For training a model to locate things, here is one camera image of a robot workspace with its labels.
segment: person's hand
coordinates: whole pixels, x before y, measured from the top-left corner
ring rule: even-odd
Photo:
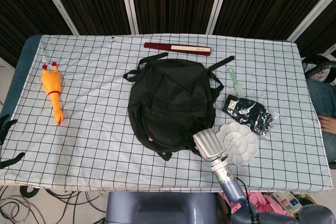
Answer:
[[[336,119],[325,115],[319,115],[322,131],[336,134]]]

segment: floor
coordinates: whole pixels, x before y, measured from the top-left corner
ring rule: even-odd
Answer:
[[[13,77],[13,72],[6,67],[0,65],[0,102],[3,103],[5,101],[8,88],[10,85],[10,82]],[[334,185],[336,184],[336,170],[331,171],[332,174],[332,180]],[[57,194],[60,195],[66,195],[69,194],[69,192],[63,192],[63,191],[54,191]],[[0,189],[0,195],[3,193],[1,199],[4,199],[9,196],[13,195],[19,195],[19,187],[1,187]],[[70,204],[74,204],[77,199],[76,197],[72,197],[69,200]],[[107,205],[107,193],[105,194],[99,194],[95,192],[88,192],[89,199],[94,199],[92,201],[92,204],[97,207],[98,209],[101,209],[102,211],[105,211],[106,205]],[[333,213],[336,215],[336,204],[334,203],[334,199],[336,198],[336,190],[332,190],[330,192],[324,193],[324,194],[313,194],[313,198],[317,201],[317,203],[324,205],[328,208],[330,208]],[[85,192],[81,192],[80,195],[78,195],[77,203],[83,203],[86,202],[86,194]],[[89,203],[77,205],[76,208],[74,208],[73,205],[66,204],[65,202],[61,202],[59,199],[51,196],[48,194],[45,190],[41,189],[37,193],[36,196],[29,199],[29,202],[33,203],[36,208],[41,212],[43,215],[46,223],[57,223],[59,219],[61,218],[63,212],[64,216],[63,218],[58,222],[58,224],[62,223],[72,223],[73,217],[75,218],[74,223],[94,223],[105,216],[104,212],[98,211],[94,209]],[[2,208],[3,211],[8,212],[10,208],[10,205],[6,205]],[[36,218],[38,221],[34,219],[34,216],[30,214],[25,221],[25,223],[43,223],[40,215],[38,214],[38,211],[32,206],[33,212],[36,215]],[[21,207],[21,210],[16,217],[16,220],[20,220],[20,218],[24,217],[26,214],[24,207]],[[0,223],[12,223],[10,220],[4,219],[0,215]]]

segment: black grid lines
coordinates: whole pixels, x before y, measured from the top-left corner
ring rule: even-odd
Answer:
[[[209,67],[235,55],[215,71],[225,89],[214,104],[215,131],[232,119],[220,109],[235,94],[226,72],[235,67],[248,98],[279,112],[269,139],[259,139],[250,164],[232,165],[249,187],[262,190],[331,189],[320,126],[311,104],[295,44],[223,36],[43,36],[5,142],[3,158],[26,152],[22,162],[0,170],[1,183],[62,190],[219,191],[210,163],[189,151],[165,162],[133,134],[127,113],[132,84],[123,74],[141,58],[157,54],[145,42],[210,46],[208,57],[169,52],[169,58]],[[64,121],[56,126],[41,89],[42,64],[56,61],[62,75]]]

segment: plastic bag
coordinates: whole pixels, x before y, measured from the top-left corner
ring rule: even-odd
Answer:
[[[269,113],[259,102],[229,95],[222,110],[236,122],[250,127],[255,133],[265,136],[272,128],[278,113]]]

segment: black backpack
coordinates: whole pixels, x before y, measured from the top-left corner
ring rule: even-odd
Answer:
[[[128,113],[138,140],[168,161],[172,152],[195,148],[192,126],[199,118],[213,126],[216,98],[223,89],[222,83],[212,73],[235,57],[230,56],[208,70],[201,63],[162,59],[168,53],[149,56],[140,60],[137,70],[124,75],[132,87]],[[209,78],[219,86],[210,87]]]

